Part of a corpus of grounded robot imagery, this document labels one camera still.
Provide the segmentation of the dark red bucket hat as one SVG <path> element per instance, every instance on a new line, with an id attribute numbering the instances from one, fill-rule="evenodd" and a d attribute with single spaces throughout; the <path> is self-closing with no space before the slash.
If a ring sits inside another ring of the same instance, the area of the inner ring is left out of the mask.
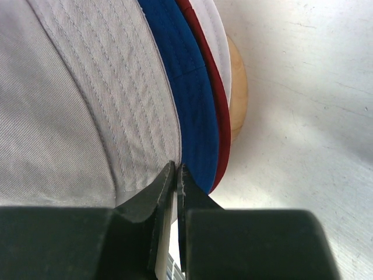
<path id="1" fill-rule="evenodd" d="M 201 51 L 205 62 L 207 73 L 212 87 L 214 106 L 216 111 L 217 125 L 219 128 L 219 157 L 217 161 L 217 170 L 214 183 L 208 191 L 210 194 L 221 182 L 228 165 L 231 146 L 231 125 L 229 106 L 226 99 L 224 86 L 215 64 L 212 52 L 206 41 L 206 37 L 202 31 L 199 20 L 196 16 L 190 1 L 177 1 L 177 4 L 187 21 L 191 31 L 196 39 L 196 42 Z"/>

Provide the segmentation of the grey hat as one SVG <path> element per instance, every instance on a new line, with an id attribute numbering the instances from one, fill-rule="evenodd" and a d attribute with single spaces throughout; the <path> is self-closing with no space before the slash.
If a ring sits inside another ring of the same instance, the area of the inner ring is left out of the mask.
<path id="1" fill-rule="evenodd" d="M 180 164 L 137 1 L 1 2 L 1 205 L 116 207 Z"/>

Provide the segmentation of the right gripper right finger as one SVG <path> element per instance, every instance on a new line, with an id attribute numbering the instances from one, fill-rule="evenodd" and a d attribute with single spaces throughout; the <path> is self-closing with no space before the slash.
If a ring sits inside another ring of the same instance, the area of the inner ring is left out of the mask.
<path id="1" fill-rule="evenodd" d="M 178 242 L 187 279 L 339 279 L 316 216 L 302 209 L 224 209 L 177 173 Z"/>

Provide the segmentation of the blue hat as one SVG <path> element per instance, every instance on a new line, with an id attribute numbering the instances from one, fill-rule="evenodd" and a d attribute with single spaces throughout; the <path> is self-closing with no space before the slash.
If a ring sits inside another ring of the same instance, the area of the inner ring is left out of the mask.
<path id="1" fill-rule="evenodd" d="M 180 121 L 182 159 L 196 184 L 213 187 L 219 129 L 210 80 L 195 37 L 175 1 L 139 2 L 151 28 Z"/>

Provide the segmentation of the white bucket hat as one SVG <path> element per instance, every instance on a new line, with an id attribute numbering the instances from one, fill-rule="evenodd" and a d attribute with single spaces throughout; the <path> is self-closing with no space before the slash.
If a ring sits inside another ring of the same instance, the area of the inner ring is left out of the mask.
<path id="1" fill-rule="evenodd" d="M 213 0 L 191 0 L 190 3 L 212 52 L 230 106 L 232 84 L 230 50 L 219 11 Z"/>

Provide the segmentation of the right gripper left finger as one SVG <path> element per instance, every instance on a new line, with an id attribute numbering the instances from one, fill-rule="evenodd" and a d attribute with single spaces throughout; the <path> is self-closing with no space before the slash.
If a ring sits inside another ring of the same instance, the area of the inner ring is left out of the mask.
<path id="1" fill-rule="evenodd" d="M 165 279 L 175 165 L 116 208 L 1 208 L 2 279 Z"/>

